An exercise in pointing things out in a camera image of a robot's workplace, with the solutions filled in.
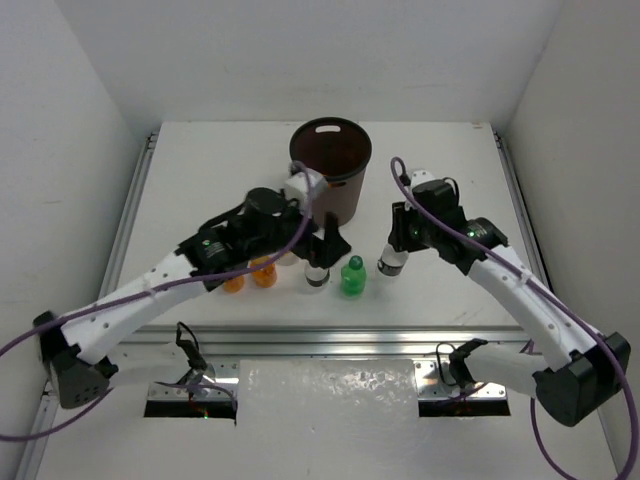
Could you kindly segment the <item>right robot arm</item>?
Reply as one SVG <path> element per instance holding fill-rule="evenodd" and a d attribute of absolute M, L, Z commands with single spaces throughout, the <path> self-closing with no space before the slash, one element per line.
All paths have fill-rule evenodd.
<path fill-rule="evenodd" d="M 558 423 L 574 427 L 623 388 L 631 346 L 577 318 L 528 270 L 489 220 L 469 219 L 455 183 L 426 171 L 396 180 L 404 198 L 392 206 L 392 229 L 378 262 L 400 273 L 409 256 L 433 249 L 490 294 L 537 351 L 516 353 L 486 339 L 454 348 L 444 379 L 458 389 L 494 382 L 536 400 Z"/>

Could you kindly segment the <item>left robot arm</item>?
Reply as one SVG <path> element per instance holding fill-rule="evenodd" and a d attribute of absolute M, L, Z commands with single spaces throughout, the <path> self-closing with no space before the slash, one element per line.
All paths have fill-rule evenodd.
<path fill-rule="evenodd" d="M 207 294 L 244 274 L 250 262 L 291 252 L 328 270 L 351 250 L 338 221 L 327 214 L 318 227 L 303 201 L 266 187 L 250 190 L 244 202 L 205 222 L 156 266 L 70 321 L 54 326 L 45 312 L 34 321 L 40 358 L 64 409 L 84 406 L 108 390 L 136 383 L 178 388 L 195 385 L 208 364 L 192 340 L 176 336 L 155 350 L 133 350 L 122 341 L 177 305 Z"/>

